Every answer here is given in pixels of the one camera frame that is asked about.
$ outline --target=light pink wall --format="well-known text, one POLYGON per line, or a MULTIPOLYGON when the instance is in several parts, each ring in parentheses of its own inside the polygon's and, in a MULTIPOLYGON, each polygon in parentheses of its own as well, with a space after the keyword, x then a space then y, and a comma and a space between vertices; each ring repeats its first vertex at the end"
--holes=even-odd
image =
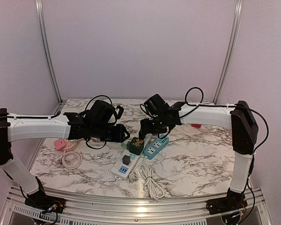
POLYGON ((227 52, 234 0, 44 0, 63 98, 212 101, 227 52))
MULTIPOLYGON (((245 0, 237 45, 221 103, 246 100, 270 127, 252 175, 273 219, 281 225, 281 0, 245 0)), ((265 126, 259 120, 259 141, 265 126)))
MULTIPOLYGON (((0 107, 49 114, 57 106, 42 49, 34 0, 0 0, 0 107)), ((26 164, 36 140, 15 142, 26 164)), ((11 182, 0 169, 0 214, 11 182)))

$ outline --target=enclosure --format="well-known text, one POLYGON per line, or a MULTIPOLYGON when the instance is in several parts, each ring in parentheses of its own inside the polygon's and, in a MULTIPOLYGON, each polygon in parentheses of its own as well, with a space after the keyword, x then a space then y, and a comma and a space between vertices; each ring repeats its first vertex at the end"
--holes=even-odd
MULTIPOLYGON (((193 86, 206 104, 245 100, 266 118, 270 136, 250 181, 256 203, 243 224, 281 224, 281 0, 0 0, 0 108, 9 113, 79 113, 107 95, 123 106, 119 122, 132 137, 147 117, 140 104, 156 93, 170 105, 184 101, 193 86)), ((200 98, 194 90, 188 101, 200 98)), ((259 143, 266 128, 255 118, 259 143)), ((13 153, 47 193, 67 199, 57 224, 221 224, 205 205, 230 186, 229 131, 183 125, 169 139, 147 160, 165 189, 158 201, 111 174, 119 143, 79 142, 75 170, 58 163, 53 138, 15 142, 13 153)), ((0 169, 0 224, 32 224, 27 218, 40 215, 24 200, 0 169)))

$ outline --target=metal frame edge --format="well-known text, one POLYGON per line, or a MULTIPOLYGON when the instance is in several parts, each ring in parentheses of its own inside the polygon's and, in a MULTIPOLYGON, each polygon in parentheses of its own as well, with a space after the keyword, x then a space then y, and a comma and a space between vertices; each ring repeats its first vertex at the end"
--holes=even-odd
POLYGON ((37 8, 37 19, 39 23, 39 29, 40 29, 40 35, 42 38, 42 44, 44 49, 44 54, 46 58, 46 63, 48 66, 49 76, 52 83, 52 87, 54 90, 55 97, 58 101, 58 103, 62 103, 62 97, 59 91, 59 87, 57 84, 57 79, 55 76, 53 63, 49 51, 49 44, 48 44, 48 38, 46 33, 46 27, 45 27, 45 21, 44 21, 44 11, 43 11, 43 1, 42 0, 36 0, 36 8, 37 8))
POLYGON ((236 40, 238 36, 238 31, 239 31, 239 25, 240 25, 240 20, 241 20, 241 12, 243 8, 243 0, 236 0, 235 4, 235 12, 234 12, 234 19, 233 19, 233 25, 232 25, 232 31, 230 35, 230 40, 229 40, 229 45, 227 49, 227 54, 226 58, 223 64, 222 72, 220 75, 220 79, 214 94, 214 99, 213 103, 217 104, 220 100, 220 96, 227 78, 228 74, 228 69, 230 66, 232 54, 236 45, 236 40))

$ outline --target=marble surface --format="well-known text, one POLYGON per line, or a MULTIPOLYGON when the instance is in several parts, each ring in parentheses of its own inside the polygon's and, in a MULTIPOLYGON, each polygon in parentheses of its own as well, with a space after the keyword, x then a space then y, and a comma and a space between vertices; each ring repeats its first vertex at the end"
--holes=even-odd
MULTIPOLYGON (((70 99, 63 112, 81 112, 89 99, 70 99)), ((113 100, 124 107, 118 123, 126 126, 131 137, 138 135, 140 120, 147 116, 140 110, 144 100, 113 100)), ((153 160, 146 160, 154 170, 154 179, 165 190, 165 197, 198 196, 226 192, 232 178, 234 152, 226 129, 213 126, 194 128, 176 126, 169 135, 170 142, 153 160)), ((75 151, 83 155, 78 169, 67 170, 61 163, 62 152, 46 139, 31 169, 45 187, 70 192, 117 196, 148 197, 139 180, 117 180, 110 173, 123 152, 119 143, 108 143, 101 150, 93 150, 79 142, 75 151)), ((101 142, 90 142, 94 147, 101 142)))

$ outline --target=white power cord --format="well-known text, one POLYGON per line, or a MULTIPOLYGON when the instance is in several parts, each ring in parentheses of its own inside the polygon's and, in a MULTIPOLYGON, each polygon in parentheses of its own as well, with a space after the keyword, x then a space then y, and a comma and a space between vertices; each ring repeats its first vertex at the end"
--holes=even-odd
POLYGON ((77 169, 81 163, 82 163, 82 154, 79 153, 79 152, 75 152, 75 151, 69 151, 69 152, 64 152, 62 158, 61 158, 61 161, 62 161, 62 164, 64 165, 64 167, 66 169, 69 169, 69 170, 74 170, 74 169, 77 169), (77 162, 72 164, 72 163, 68 163, 66 161, 66 157, 72 155, 74 158, 76 158, 77 162))
POLYGON ((148 187, 149 195, 151 198, 154 198, 155 200, 158 200, 159 198, 164 197, 164 189, 153 180, 153 170, 148 166, 147 164, 137 165, 131 174, 129 175, 129 178, 142 178, 145 183, 144 186, 148 187))

